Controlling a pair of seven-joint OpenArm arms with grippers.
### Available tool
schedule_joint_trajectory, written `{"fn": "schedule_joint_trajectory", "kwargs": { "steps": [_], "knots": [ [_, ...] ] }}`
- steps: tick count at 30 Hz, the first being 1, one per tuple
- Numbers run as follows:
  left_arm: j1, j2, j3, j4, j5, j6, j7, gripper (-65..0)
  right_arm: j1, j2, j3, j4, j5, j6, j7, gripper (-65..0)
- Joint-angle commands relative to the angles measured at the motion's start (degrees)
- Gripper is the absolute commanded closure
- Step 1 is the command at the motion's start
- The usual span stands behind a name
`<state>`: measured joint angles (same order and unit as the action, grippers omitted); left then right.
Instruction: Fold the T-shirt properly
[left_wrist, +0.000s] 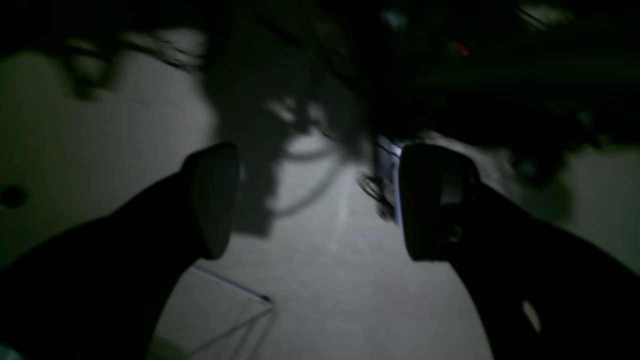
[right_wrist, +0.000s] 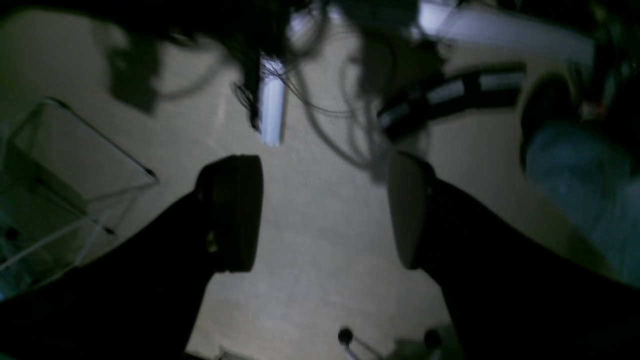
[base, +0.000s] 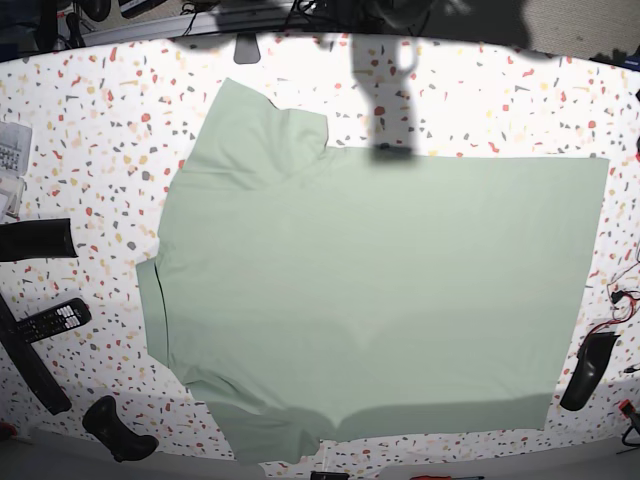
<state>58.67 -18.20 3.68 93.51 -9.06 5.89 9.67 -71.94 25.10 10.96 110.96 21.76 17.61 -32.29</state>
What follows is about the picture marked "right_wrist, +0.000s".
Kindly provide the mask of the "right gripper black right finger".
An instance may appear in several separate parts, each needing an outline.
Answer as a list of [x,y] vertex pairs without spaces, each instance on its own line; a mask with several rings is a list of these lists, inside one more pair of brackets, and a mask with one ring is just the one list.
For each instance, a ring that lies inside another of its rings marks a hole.
[[637,360],[639,290],[530,239],[429,162],[394,152],[398,257],[439,285],[467,360]]

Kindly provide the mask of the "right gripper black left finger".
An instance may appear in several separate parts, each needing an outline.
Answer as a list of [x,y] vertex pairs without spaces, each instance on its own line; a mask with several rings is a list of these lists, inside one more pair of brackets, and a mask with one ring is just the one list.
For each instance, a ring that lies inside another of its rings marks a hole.
[[180,360],[211,278],[252,270],[263,194],[258,155],[204,166],[192,191],[117,248],[2,301],[1,355]]

